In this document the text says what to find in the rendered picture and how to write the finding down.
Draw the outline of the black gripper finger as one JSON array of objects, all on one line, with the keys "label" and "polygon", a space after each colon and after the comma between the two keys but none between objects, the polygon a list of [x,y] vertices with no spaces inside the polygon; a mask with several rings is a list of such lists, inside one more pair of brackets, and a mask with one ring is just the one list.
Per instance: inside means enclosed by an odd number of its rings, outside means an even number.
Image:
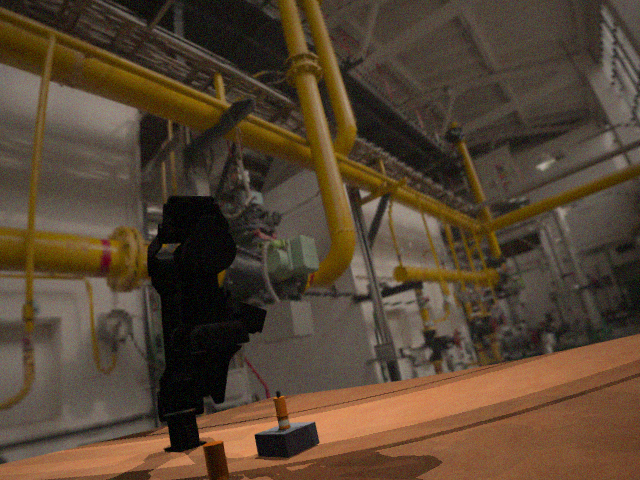
[{"label": "black gripper finger", "polygon": [[242,344],[235,344],[233,347],[220,350],[189,352],[216,404],[222,404],[225,401],[229,362],[241,347]]},{"label": "black gripper finger", "polygon": [[198,351],[194,351],[193,349],[178,349],[175,350],[175,353],[177,354],[177,356],[180,358],[181,362],[183,363],[185,369],[187,370],[187,372],[189,373],[194,385],[196,386],[198,392],[200,393],[201,397],[208,397],[210,396],[210,392],[208,391],[202,377],[200,376],[191,356],[189,352],[198,352]]}]

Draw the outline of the orange marker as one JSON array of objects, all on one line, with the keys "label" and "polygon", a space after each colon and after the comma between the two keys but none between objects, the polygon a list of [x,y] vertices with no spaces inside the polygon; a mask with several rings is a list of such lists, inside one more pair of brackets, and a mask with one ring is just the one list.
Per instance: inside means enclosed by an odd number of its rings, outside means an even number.
[{"label": "orange marker", "polygon": [[286,404],[284,396],[280,396],[280,392],[277,390],[277,397],[274,398],[275,408],[276,408],[276,418],[278,419],[279,429],[287,429],[290,427],[288,420],[288,413],[286,410]]}]

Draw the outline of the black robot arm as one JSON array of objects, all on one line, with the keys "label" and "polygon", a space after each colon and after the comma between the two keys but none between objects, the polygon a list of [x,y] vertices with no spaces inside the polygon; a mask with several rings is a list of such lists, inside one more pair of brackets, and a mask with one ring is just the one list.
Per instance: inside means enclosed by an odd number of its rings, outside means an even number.
[{"label": "black robot arm", "polygon": [[[204,413],[204,401],[189,373],[170,347],[169,335],[180,325],[177,286],[202,281],[218,281],[218,273],[235,260],[236,243],[229,224],[212,196],[168,197],[163,206],[163,223],[147,249],[147,273],[160,295],[166,369],[159,380],[158,412],[167,421],[171,447],[182,452],[202,446],[196,416]],[[158,253],[163,244],[181,243],[173,253]],[[267,310],[231,299],[230,290],[220,296],[223,322],[239,320],[248,333],[262,332]],[[163,409],[164,408],[164,409]],[[171,412],[196,410],[164,416]],[[164,414],[164,415],[163,415]]]}]

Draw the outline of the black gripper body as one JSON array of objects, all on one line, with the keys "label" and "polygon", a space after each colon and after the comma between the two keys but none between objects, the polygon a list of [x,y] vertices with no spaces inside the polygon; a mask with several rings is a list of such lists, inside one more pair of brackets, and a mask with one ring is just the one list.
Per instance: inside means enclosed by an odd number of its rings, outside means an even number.
[{"label": "black gripper body", "polygon": [[223,322],[219,281],[202,281],[177,286],[180,325],[169,335],[170,347],[194,351],[220,350],[248,343],[248,327],[239,320]]}]

